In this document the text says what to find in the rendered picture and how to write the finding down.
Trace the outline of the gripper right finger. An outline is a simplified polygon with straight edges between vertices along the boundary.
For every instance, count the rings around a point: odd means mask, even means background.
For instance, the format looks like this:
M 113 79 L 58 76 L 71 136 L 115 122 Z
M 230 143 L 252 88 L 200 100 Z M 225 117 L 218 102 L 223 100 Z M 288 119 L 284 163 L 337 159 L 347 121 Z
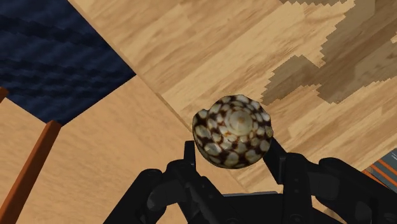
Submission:
M 397 193 L 338 158 L 315 164 L 271 138 L 263 161 L 283 186 L 282 224 L 342 224 L 313 208 L 313 197 L 347 224 L 397 224 Z

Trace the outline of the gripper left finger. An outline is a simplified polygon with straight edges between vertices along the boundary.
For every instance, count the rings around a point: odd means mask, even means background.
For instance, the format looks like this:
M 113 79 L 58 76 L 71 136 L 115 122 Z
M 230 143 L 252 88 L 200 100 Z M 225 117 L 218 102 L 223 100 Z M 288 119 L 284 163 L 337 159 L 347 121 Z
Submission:
M 237 224 L 233 207 L 197 172 L 193 141 L 185 142 L 183 158 L 169 162 L 165 172 L 141 171 L 104 224 L 157 224 L 172 204 L 187 224 Z

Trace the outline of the brown white spotted seashell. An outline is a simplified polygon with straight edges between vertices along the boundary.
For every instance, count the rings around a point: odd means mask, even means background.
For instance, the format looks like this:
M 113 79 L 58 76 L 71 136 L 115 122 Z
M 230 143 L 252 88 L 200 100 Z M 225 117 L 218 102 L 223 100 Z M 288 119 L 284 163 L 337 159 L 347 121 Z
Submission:
M 225 169 L 248 167 L 269 151 L 274 131 L 270 115 L 245 95 L 227 95 L 192 119 L 200 154 Z

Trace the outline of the grey orange striped rug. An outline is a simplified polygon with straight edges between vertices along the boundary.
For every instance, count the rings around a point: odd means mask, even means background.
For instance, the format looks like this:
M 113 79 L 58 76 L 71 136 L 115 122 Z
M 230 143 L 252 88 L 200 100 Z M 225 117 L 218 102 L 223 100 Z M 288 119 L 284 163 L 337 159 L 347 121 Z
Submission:
M 397 193 L 397 148 L 378 159 L 362 173 Z

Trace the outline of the dark blue patterned robot stand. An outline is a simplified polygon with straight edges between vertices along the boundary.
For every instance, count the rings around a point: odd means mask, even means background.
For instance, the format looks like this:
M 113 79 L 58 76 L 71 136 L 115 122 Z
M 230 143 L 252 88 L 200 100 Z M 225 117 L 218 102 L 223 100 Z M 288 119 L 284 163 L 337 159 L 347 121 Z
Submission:
M 68 0 L 0 0 L 0 86 L 65 125 L 135 76 Z

